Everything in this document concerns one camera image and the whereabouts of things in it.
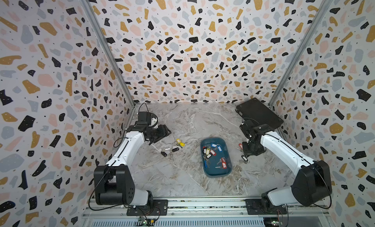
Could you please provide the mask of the black tag key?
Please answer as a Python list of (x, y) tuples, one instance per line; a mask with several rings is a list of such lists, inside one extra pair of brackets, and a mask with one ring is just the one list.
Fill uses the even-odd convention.
[(245, 164), (249, 162), (248, 158), (245, 155), (242, 155), (241, 158), (243, 159)]

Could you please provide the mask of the yellow tag key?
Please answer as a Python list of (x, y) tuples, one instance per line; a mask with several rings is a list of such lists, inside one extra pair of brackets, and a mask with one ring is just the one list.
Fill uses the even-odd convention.
[(176, 139), (176, 144), (177, 144), (177, 146), (182, 147), (182, 148), (186, 146), (186, 145), (182, 142), (181, 139)]

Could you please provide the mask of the teal storage box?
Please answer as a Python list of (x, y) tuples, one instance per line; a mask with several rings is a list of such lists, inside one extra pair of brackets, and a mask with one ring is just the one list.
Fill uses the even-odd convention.
[(232, 162), (228, 147), (222, 138), (205, 138), (200, 144), (203, 170), (209, 178), (219, 178), (229, 175)]

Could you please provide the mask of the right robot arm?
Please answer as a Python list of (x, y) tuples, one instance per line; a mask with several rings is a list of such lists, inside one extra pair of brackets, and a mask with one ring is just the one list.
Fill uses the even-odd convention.
[(332, 197), (330, 168), (326, 162), (314, 160), (299, 152), (267, 124), (257, 126), (247, 120), (240, 125), (240, 129), (247, 139), (242, 144), (244, 156), (258, 156), (269, 150), (295, 176), (291, 186), (262, 194), (264, 211), (270, 212), (278, 206), (289, 204), (308, 207), (326, 197)]

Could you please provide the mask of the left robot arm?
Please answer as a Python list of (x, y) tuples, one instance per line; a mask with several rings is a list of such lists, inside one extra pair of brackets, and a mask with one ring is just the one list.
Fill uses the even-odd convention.
[(130, 126), (113, 157), (104, 166), (97, 166), (94, 170), (93, 195), (96, 203), (153, 208), (152, 193), (135, 187), (129, 168), (144, 142), (156, 143), (170, 134), (166, 125)]

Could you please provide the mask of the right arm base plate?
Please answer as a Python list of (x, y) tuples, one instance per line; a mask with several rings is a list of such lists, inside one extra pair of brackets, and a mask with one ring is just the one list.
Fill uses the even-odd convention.
[(287, 214), (285, 205), (274, 206), (268, 199), (246, 199), (245, 204), (248, 215)]

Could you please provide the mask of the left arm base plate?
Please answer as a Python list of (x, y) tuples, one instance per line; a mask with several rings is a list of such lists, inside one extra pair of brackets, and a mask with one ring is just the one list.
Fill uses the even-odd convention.
[(145, 206), (130, 206), (127, 216), (166, 216), (168, 204), (167, 199), (156, 199), (149, 201)]

